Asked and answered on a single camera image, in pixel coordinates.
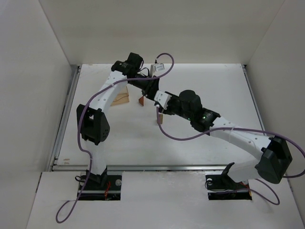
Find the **reddish wooden triangle block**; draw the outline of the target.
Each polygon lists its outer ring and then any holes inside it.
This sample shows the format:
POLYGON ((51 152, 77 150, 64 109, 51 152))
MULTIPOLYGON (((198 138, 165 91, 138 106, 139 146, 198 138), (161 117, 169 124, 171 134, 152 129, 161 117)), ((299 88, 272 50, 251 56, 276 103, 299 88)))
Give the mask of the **reddish wooden triangle block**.
POLYGON ((140 98, 138 99, 138 103, 139 103, 142 107, 144 107, 144 105, 145 105, 145 97, 144 97, 144 96, 140 97, 140 98))

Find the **brown wooden rectangular block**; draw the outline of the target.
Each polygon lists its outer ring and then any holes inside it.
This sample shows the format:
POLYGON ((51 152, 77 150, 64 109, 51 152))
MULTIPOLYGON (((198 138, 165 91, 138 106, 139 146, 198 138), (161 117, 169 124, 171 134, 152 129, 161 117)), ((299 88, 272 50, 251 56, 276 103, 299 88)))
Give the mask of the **brown wooden rectangular block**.
POLYGON ((163 124, 163 114, 158 113, 156 122, 157 122, 158 125, 163 124))

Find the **amber transparent plastic box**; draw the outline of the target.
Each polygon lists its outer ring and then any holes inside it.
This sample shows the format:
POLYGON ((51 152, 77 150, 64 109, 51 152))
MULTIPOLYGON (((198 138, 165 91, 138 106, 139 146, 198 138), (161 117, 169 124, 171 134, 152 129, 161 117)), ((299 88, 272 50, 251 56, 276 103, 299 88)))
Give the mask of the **amber transparent plastic box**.
POLYGON ((125 86, 124 88, 122 88, 122 90, 117 94, 117 96, 115 97, 115 99, 113 100, 111 106, 115 106, 115 105, 120 105, 120 104, 125 104, 128 103, 129 100, 129 92, 128 92, 128 88, 127 86, 125 86))

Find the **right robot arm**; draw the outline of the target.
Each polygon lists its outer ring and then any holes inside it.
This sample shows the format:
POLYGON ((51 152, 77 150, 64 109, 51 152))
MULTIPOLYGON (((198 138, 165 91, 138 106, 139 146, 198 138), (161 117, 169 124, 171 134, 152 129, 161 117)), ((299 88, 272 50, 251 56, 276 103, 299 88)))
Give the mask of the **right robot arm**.
POLYGON ((204 108, 200 97, 192 90, 182 91, 179 95, 157 91, 154 101, 161 113, 182 117, 190 121, 196 131, 222 139, 253 156, 248 162, 231 162, 226 166, 223 176, 235 183, 262 178, 278 184, 292 162, 283 137, 261 135, 259 130, 242 130, 218 113, 204 108))

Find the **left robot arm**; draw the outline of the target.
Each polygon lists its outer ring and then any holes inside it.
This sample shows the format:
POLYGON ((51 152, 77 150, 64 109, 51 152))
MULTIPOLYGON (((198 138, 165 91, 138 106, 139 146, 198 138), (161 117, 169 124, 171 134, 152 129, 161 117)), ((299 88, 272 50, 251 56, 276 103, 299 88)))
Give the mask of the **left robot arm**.
POLYGON ((86 149, 81 141, 89 141, 95 146, 104 142, 110 133, 110 125, 106 114, 119 92, 131 84, 141 89, 145 97, 154 100, 158 93, 158 70, 164 70, 162 63, 154 62, 147 75, 141 74, 143 58, 130 53, 127 60, 116 61, 111 67, 109 76, 99 92, 94 94, 86 104, 78 105, 77 113, 77 143, 79 149, 89 156, 89 166, 85 179, 95 184, 102 184, 107 174, 107 166, 101 153, 86 149))

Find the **right aluminium rail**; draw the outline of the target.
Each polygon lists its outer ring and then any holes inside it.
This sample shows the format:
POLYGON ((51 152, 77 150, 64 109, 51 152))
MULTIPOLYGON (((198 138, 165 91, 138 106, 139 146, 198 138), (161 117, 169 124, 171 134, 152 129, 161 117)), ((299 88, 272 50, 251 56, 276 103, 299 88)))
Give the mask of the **right aluminium rail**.
POLYGON ((258 120, 259 120, 259 123, 260 123, 260 127, 261 127, 262 130, 265 130, 265 127, 264 127, 264 124, 263 124, 263 121, 262 121, 262 117, 261 117, 256 99, 255 99, 255 96, 254 96, 254 93, 253 93, 253 90, 252 90, 252 87, 251 87, 251 84, 250 84, 248 74, 247 74, 246 65, 242 64, 241 66, 242 66, 242 70, 244 72, 245 80, 247 82, 247 86, 248 86, 248 89, 249 89, 249 92, 250 92, 250 95, 251 95, 251 98, 252 98, 252 101, 253 101, 253 104, 254 104, 254 107, 255 107, 255 111, 256 111, 256 114, 257 114, 257 117, 258 117, 258 120))

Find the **aluminium rail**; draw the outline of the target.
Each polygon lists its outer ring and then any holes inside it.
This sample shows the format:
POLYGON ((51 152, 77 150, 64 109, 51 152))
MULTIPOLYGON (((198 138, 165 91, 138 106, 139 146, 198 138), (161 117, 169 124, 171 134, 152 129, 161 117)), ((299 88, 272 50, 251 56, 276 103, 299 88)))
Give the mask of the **aluminium rail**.
MULTIPOLYGON (((225 165, 108 165, 109 171, 217 171, 224 170, 225 165)), ((53 165, 53 171, 84 171, 86 165, 53 165)))
POLYGON ((71 67, 70 82, 69 82, 69 86, 68 86, 68 90, 67 90, 67 94, 66 94, 66 98, 65 98, 65 103, 63 106, 62 114, 61 114, 59 128, 58 128, 58 131, 56 134, 54 145, 51 150, 49 162, 47 163, 47 166, 46 166, 47 172, 52 171, 54 162, 60 153, 66 125, 67 125, 67 122, 69 119, 69 114, 71 111, 72 101, 74 98, 74 94, 75 94, 75 90, 76 90, 76 86, 77 86, 77 82, 78 82, 78 78, 79 78, 79 74, 80 74, 80 70, 81 70, 81 66, 82 65, 75 65, 75 64, 70 65, 70 67, 71 67))
POLYGON ((260 123, 260 127, 261 127, 262 130, 265 130, 265 127, 264 127, 264 124, 263 124, 263 121, 262 121, 262 117, 261 117, 256 99, 255 99, 255 96, 254 96, 254 93, 253 93, 253 90, 252 90, 252 87, 251 87, 251 84, 250 84, 248 74, 247 74, 246 65, 242 64, 241 66, 242 66, 242 70, 244 72, 245 80, 247 82, 247 86, 248 86, 248 89, 249 89, 249 92, 250 92, 250 95, 251 95, 251 98, 252 98, 252 101, 253 101, 253 104, 254 104, 254 107, 255 107, 255 111, 256 111, 256 114, 257 114, 257 117, 258 117, 258 120, 259 120, 259 123, 260 123))

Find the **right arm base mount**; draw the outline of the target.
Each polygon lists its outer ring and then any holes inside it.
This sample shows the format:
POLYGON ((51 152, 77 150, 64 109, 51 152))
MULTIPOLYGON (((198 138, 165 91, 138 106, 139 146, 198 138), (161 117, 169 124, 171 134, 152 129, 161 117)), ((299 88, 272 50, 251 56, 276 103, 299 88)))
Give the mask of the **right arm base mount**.
POLYGON ((205 173, 209 200, 252 200, 248 181, 235 182, 228 176, 233 165, 229 163, 223 171, 205 173))

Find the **front aluminium rail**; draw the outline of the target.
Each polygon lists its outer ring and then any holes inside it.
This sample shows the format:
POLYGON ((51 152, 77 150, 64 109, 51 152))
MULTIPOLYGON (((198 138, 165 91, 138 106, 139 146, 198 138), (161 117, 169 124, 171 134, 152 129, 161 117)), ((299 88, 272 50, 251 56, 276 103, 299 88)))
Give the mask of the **front aluminium rail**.
MULTIPOLYGON (((109 171, 217 171, 224 170, 225 165, 108 165, 109 171)), ((84 171, 86 165, 53 165, 53 171, 84 171)))

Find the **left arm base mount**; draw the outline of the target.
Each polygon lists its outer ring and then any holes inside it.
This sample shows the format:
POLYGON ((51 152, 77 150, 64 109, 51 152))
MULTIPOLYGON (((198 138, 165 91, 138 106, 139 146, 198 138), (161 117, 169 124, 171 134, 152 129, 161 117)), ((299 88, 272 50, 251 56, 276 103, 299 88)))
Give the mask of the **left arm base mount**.
POLYGON ((83 201, 119 201, 121 200, 122 175, 103 174, 100 182, 89 178, 83 191, 86 175, 76 176, 75 180, 79 182, 77 196, 83 201))

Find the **left aluminium rail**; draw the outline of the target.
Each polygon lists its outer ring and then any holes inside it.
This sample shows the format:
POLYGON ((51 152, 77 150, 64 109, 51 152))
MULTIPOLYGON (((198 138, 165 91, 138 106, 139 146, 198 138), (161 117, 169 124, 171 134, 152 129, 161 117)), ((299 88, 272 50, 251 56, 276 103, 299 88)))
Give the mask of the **left aluminium rail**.
POLYGON ((54 162, 60 153, 66 125, 67 125, 67 122, 69 119, 69 114, 71 111, 72 101, 74 98, 74 94, 75 94, 75 90, 76 90, 76 86, 77 86, 77 82, 78 82, 78 78, 79 78, 79 74, 80 74, 80 70, 81 70, 81 66, 82 65, 75 65, 75 64, 70 65, 70 67, 71 67, 70 82, 69 82, 69 86, 68 86, 68 90, 67 90, 67 94, 66 94, 66 98, 65 98, 65 103, 63 106, 62 114, 61 114, 59 128, 58 128, 58 131, 56 134, 54 145, 51 150, 49 162, 47 163, 47 166, 46 166, 47 172, 52 171, 54 162))

